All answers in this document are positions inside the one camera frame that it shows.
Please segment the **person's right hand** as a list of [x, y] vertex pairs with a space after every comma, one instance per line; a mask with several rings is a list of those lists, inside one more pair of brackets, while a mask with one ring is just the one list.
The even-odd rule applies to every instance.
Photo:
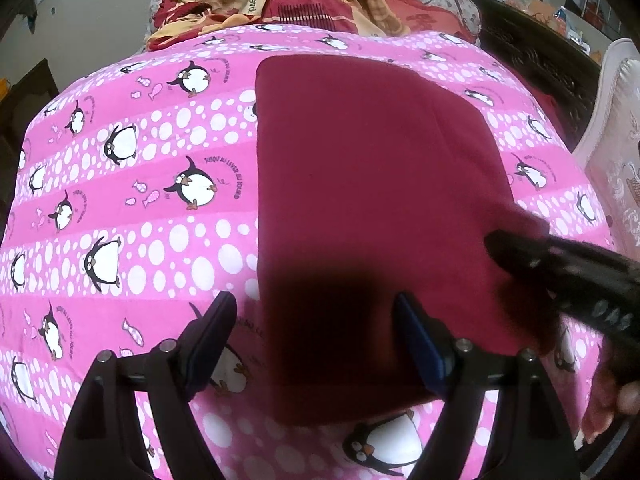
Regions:
[[587, 444], [593, 444], [608, 430], [616, 416], [636, 416], [639, 413], [639, 383], [623, 385], [614, 374], [616, 368], [623, 365], [624, 357], [624, 352], [611, 341], [602, 342], [589, 401], [582, 416], [582, 435]]

